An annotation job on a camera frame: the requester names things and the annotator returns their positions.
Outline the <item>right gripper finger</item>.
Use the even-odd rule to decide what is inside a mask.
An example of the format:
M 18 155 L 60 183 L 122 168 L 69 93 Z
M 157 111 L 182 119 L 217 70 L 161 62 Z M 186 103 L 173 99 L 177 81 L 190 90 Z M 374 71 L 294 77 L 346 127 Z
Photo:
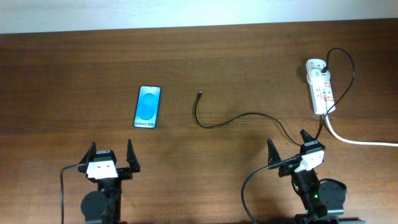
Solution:
M 271 139 L 267 139 L 268 148 L 268 167 L 269 169 L 276 169 L 282 162 L 280 155 Z
M 303 139 L 303 144 L 304 145 L 312 145 L 315 144 L 315 138 L 309 135 L 309 133 L 306 132 L 306 130 L 302 129 L 300 131 L 300 135 Z

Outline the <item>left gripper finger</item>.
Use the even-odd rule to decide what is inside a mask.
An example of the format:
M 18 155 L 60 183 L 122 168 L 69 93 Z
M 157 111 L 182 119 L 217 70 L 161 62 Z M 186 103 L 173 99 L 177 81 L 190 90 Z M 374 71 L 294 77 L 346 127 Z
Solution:
M 95 158 L 95 154 L 96 154 L 96 143 L 92 142 L 87 153 L 81 159 L 80 164 L 87 164 L 91 162 Z
M 131 139 L 127 140 L 127 163 L 129 164 L 131 172 L 140 172 L 141 167 L 134 153 Z

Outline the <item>blue screen Galaxy smartphone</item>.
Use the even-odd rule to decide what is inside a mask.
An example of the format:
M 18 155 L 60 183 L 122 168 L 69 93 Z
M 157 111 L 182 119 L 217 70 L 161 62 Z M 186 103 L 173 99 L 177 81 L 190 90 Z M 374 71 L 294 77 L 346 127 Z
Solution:
M 142 85 L 140 87 L 133 122 L 135 128 L 154 129 L 156 127 L 161 93 L 162 89 L 159 86 Z

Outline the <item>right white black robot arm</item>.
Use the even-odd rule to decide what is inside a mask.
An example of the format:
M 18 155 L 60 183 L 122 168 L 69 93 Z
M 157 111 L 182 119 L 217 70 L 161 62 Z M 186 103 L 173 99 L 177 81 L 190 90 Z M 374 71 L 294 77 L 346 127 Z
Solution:
M 317 177 L 315 168 L 323 163 L 326 147 L 306 130 L 300 134 L 303 139 L 300 152 L 286 160 L 280 158 L 274 143 L 268 139 L 268 165 L 279 170 L 279 177 L 291 177 L 306 210 L 305 214 L 294 217 L 295 223 L 338 223 L 338 217 L 344 214 L 347 187 L 340 181 Z

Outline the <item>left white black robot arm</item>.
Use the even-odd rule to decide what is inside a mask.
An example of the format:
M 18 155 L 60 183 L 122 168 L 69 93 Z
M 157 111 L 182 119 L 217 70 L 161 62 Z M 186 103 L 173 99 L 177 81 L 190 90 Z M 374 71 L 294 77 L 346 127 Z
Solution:
M 141 171 L 134 153 L 132 141 L 127 141 L 127 167 L 117 168 L 114 151 L 98 151 L 93 142 L 79 162 L 78 171 L 97 185 L 97 189 L 86 194 L 81 201 L 81 212 L 85 223 L 120 224 L 122 181 L 131 180 L 133 173 Z

